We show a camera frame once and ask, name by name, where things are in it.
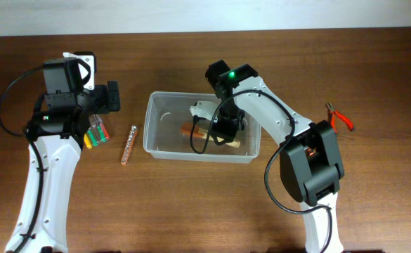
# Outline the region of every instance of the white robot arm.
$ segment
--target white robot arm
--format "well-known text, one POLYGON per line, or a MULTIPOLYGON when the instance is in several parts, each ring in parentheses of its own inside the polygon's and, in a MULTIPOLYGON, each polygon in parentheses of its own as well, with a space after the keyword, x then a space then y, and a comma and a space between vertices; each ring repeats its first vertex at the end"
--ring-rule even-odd
MULTIPOLYGON (((34 69, 44 70, 47 92, 36 102, 24 130, 30 142, 29 174, 20 215, 5 248, 7 253, 68 252, 67 207, 84 134, 90 127, 89 116, 120 109, 117 82, 94 85, 96 57, 92 52, 63 55, 65 58, 34 69), (40 111, 43 99, 47 112, 40 111)), ((1 119, 0 125, 18 136, 6 129, 1 119)))
MULTIPOLYGON (((231 94, 253 91, 234 96, 233 101, 221 106, 217 120, 213 119, 212 123, 211 137, 213 139, 220 137, 227 141, 233 141, 234 134, 241 129, 240 120, 247 112, 260 123, 276 143, 281 145, 285 142, 291 132, 290 118, 270 98, 261 96, 260 93, 257 94, 257 91, 274 98, 293 116, 296 124, 295 141, 285 147, 285 151, 281 153, 282 181, 289 194, 300 202, 303 211, 318 205, 332 208, 332 234, 325 252, 342 252, 343 246, 339 240, 337 228, 336 201, 339 179, 344 175, 344 169, 342 168, 336 136, 331 127, 328 124, 326 126, 325 122, 315 125, 311 120, 302 117, 288 107, 269 90, 258 73, 248 65, 230 70, 221 60, 210 65, 206 78, 222 101, 231 97, 231 94), (311 141, 313 134, 321 139, 311 141)), ((191 113, 193 116, 211 120, 218 105, 214 104, 213 106, 205 101, 200 102, 190 108, 191 113)), ((306 251, 308 253, 321 252, 329 238, 330 231, 326 210, 319 209, 310 214, 304 214, 304 223, 306 251)))

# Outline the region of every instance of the pliers handle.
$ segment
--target pliers handle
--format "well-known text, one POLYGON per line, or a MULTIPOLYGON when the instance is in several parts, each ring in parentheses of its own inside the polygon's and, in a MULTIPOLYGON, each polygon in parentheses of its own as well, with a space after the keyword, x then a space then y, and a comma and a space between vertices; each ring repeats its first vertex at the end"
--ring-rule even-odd
POLYGON ((355 126, 353 125, 352 121, 348 117, 344 116, 343 114, 335 110, 331 102, 327 102, 325 106, 328 109, 328 122, 330 122, 336 134, 338 132, 337 132, 337 128, 334 125, 335 117, 338 117, 342 122, 344 122, 344 124, 346 124, 347 128, 350 131, 355 131, 355 126))

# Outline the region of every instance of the pliers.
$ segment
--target pliers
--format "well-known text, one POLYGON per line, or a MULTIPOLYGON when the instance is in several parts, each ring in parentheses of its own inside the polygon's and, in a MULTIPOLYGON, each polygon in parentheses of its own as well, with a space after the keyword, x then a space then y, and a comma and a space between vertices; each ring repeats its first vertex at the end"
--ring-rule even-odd
POLYGON ((338 132, 337 132, 337 128, 334 125, 334 118, 335 117, 338 117, 340 120, 342 120, 346 124, 346 126, 348 127, 348 129, 350 131, 355 131, 355 126, 353 125, 352 121, 348 117, 342 115, 340 112, 335 110, 334 107, 333 107, 333 104, 331 102, 327 102, 325 104, 325 106, 328 109, 328 116, 329 116, 328 117, 328 122, 332 125, 333 130, 336 134, 338 132))

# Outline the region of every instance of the table surface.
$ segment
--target table surface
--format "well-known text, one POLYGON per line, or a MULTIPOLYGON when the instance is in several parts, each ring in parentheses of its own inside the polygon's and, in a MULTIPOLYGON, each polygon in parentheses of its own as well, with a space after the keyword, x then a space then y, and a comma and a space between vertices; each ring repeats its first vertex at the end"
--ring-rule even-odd
MULTIPOLYGON (((0 93, 20 73, 63 51, 93 51, 96 83, 119 81, 122 107, 109 114, 112 140, 82 151, 67 215, 70 252, 283 252, 303 248, 302 217, 279 210, 263 185, 276 144, 263 130, 251 164, 156 160, 136 138, 119 161, 129 128, 143 129, 153 91, 213 93, 208 64, 249 63, 291 108, 319 122, 325 102, 337 122, 346 175, 337 203, 346 249, 411 252, 411 28, 183 34, 0 37, 0 93)), ((42 74, 17 84, 4 103, 19 131, 45 90, 42 74)), ((17 221, 28 168, 27 143, 0 129, 0 252, 17 221)), ((273 169, 275 195, 299 205, 273 169)))

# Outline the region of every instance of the cable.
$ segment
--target cable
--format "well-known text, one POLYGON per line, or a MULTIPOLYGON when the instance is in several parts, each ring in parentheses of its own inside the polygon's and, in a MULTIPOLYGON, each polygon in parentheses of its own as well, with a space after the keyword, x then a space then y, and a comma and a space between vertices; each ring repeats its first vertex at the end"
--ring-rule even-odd
POLYGON ((8 92, 8 91, 13 87, 13 85, 15 85, 19 80, 21 80, 22 78, 24 78, 24 77, 32 74, 33 72, 36 72, 36 71, 38 71, 38 70, 42 70, 43 68, 44 68, 44 66, 43 66, 43 65, 40 65, 40 66, 35 67, 35 68, 31 69, 31 70, 28 70, 26 73, 20 75, 17 79, 13 80, 13 82, 11 82, 11 83, 8 85, 7 89, 1 94, 1 97, 0 97, 0 126, 1 126, 1 128, 2 128, 4 131, 6 131, 7 133, 11 134, 12 136, 21 137, 22 134, 17 134, 17 133, 14 133, 14 132, 8 130, 7 127, 4 125, 4 123, 2 122, 2 119, 1 119, 1 107, 2 107, 2 103, 3 103, 4 99, 6 98, 7 92, 8 92))
POLYGON ((321 253, 325 252, 325 250, 328 248, 329 244, 330 244, 330 240, 332 239, 332 225, 333 225, 333 220, 332 220, 332 213, 331 207, 325 206, 325 205, 318 205, 316 207, 313 207, 311 209, 308 209, 306 211, 297 211, 297 210, 293 210, 290 208, 287 208, 286 206, 280 204, 280 202, 278 202, 278 200, 274 197, 273 192, 270 190, 270 186, 269 186, 269 171, 270 171, 270 167, 272 166, 272 164, 274 163, 275 158, 277 158, 277 156, 283 151, 283 149, 285 149, 285 147, 289 144, 289 142, 292 140, 293 136, 294 136, 294 131, 296 130, 296 124, 294 121, 293 116, 288 112, 288 110, 274 97, 272 97, 271 95, 262 92, 260 90, 256 90, 256 89, 250 89, 250 90, 246 90, 246 91, 239 91, 231 96, 229 96, 228 98, 226 98, 225 100, 223 100, 218 107, 216 108, 216 110, 214 111, 213 116, 211 117, 210 120, 210 125, 209 125, 209 129, 207 132, 207 137, 205 138, 205 144, 204 147, 202 149, 202 151, 197 151, 194 148, 193 145, 193 132, 194 132, 194 128, 196 123, 199 121, 199 118, 194 118, 193 120, 193 129, 191 129, 191 135, 190 135, 190 145, 191 148, 193 149, 193 151, 197 154, 203 154, 205 153, 205 150, 207 149, 207 145, 208 145, 208 140, 210 137, 210 133, 211 133, 211 128, 214 122, 214 118, 217 116, 219 109, 221 109, 221 107, 227 103, 228 101, 230 101, 231 99, 233 99, 236 96, 239 96, 241 94, 245 94, 245 93, 257 93, 259 96, 263 95, 267 98, 269 98, 270 100, 272 100, 276 105, 278 105, 278 107, 280 107, 280 109, 282 109, 282 111, 288 116, 289 119, 289 125, 291 126, 291 132, 289 133, 286 141, 283 143, 283 145, 281 145, 277 151, 275 151, 275 153, 273 154, 273 156, 269 159, 268 164, 266 165, 265 171, 264 171, 264 186, 266 188, 266 192, 268 192, 269 197, 271 198, 271 200, 279 207, 281 208, 281 210, 290 213, 290 214, 300 214, 300 215, 304 215, 304 214, 310 214, 311 212, 317 211, 319 209, 325 209, 327 211, 328 217, 329 217, 329 233, 328 233, 328 237, 327 237, 327 241, 324 244, 324 247, 321 250, 321 253))
POLYGON ((44 182, 44 167, 43 167, 43 161, 41 160, 41 155, 39 154, 39 151, 37 149, 37 146, 35 145, 35 142, 30 140, 25 128, 22 130, 22 132, 24 133, 26 139, 29 141, 29 144, 34 151, 35 156, 37 157, 37 161, 38 161, 37 170, 39 172, 39 183, 38 183, 37 201, 35 202, 34 215, 32 216, 32 220, 30 221, 29 229, 27 230, 26 234, 22 234, 24 238, 22 239, 22 242, 18 245, 18 247, 15 249, 13 253, 20 252, 25 246, 25 244, 27 243, 27 241, 29 240, 29 238, 32 238, 32 231, 34 230, 35 223, 37 222, 39 208, 41 205, 41 197, 43 195, 43 182, 44 182))

